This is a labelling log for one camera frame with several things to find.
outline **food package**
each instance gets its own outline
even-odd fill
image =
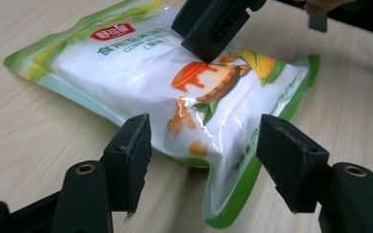
[[[4,64],[118,126],[149,114],[156,150],[209,169],[203,217],[224,228],[241,212],[261,167],[261,114],[290,120],[320,57],[286,63],[231,43],[203,63],[171,29],[177,13],[160,0],[122,1]]]

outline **light wood surface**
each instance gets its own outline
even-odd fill
[[[66,170],[99,159],[119,128],[13,75],[4,58],[117,2],[0,0],[0,200],[11,212],[58,191]],[[166,2],[181,8],[185,1]],[[287,62],[320,54],[317,81],[291,122],[330,151],[330,165],[373,171],[373,34],[334,20],[321,33],[307,22],[301,10],[269,0],[234,41]],[[115,232],[321,232],[321,207],[291,213],[263,168],[236,221],[214,229],[201,214],[206,179],[205,170],[154,151],[138,211],[132,218],[114,213]]]

